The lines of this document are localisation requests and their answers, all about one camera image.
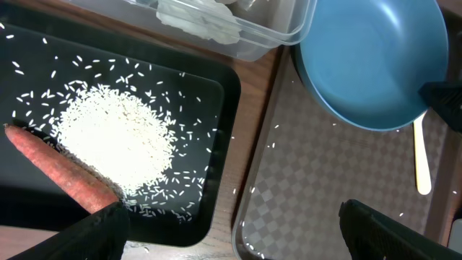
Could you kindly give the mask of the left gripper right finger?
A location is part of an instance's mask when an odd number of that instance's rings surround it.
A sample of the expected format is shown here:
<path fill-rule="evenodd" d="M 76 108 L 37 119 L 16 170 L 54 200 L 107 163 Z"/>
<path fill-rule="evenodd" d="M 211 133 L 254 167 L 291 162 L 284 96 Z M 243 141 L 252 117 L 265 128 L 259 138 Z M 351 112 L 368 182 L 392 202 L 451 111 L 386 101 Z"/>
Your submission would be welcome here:
<path fill-rule="evenodd" d="M 460 253 L 355 199 L 341 204 L 339 225 L 352 260 L 461 260 Z"/>

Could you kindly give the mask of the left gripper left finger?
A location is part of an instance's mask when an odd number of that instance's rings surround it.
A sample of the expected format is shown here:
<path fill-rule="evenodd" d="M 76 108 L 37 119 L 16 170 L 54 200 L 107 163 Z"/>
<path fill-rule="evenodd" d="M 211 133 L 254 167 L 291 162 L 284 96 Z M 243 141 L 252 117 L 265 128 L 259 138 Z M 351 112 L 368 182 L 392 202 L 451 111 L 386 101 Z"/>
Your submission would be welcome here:
<path fill-rule="evenodd" d="M 127 209 L 114 202 L 11 260 L 121 260 L 128 239 Z"/>

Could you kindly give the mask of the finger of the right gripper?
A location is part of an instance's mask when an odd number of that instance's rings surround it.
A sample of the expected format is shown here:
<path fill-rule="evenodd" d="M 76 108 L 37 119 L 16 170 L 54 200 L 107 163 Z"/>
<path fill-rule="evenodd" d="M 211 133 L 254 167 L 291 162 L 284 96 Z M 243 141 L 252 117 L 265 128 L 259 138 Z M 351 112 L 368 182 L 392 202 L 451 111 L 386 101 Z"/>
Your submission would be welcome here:
<path fill-rule="evenodd" d="M 461 82 L 428 82 L 419 94 L 452 130 L 461 133 Z"/>

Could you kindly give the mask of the orange carrot piece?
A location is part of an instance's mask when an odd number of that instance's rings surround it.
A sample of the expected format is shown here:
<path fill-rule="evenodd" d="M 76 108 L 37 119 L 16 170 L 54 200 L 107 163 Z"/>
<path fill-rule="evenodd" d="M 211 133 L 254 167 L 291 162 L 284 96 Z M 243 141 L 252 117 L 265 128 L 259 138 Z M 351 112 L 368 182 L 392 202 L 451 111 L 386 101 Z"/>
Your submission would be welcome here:
<path fill-rule="evenodd" d="M 90 214 L 119 201 L 112 189 L 35 135 L 9 124 L 4 131 L 19 152 Z"/>

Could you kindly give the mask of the dark blue plate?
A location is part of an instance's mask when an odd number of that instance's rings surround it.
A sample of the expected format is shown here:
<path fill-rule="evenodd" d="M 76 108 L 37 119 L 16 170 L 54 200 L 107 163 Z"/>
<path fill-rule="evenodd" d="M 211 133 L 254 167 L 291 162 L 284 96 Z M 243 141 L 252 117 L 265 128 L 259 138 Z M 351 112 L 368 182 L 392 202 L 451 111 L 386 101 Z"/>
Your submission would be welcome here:
<path fill-rule="evenodd" d="M 446 77 L 448 34 L 435 0 L 321 0 L 293 58 L 329 113 L 392 131 L 427 110 L 419 89 Z"/>

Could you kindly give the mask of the white tissue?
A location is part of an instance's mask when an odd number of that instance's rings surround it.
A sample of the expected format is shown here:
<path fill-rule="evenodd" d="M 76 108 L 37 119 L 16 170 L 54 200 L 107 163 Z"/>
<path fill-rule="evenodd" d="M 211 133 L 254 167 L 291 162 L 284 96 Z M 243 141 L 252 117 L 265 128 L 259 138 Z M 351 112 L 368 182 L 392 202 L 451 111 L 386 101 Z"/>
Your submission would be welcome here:
<path fill-rule="evenodd" d="M 185 33 L 204 40 L 214 40 L 223 45 L 235 44 L 240 40 L 241 29 L 230 9 L 216 1 L 193 1 L 218 13 L 218 18 L 187 10 L 184 5 L 171 1 L 158 1 L 156 17 L 164 25 L 178 28 Z"/>

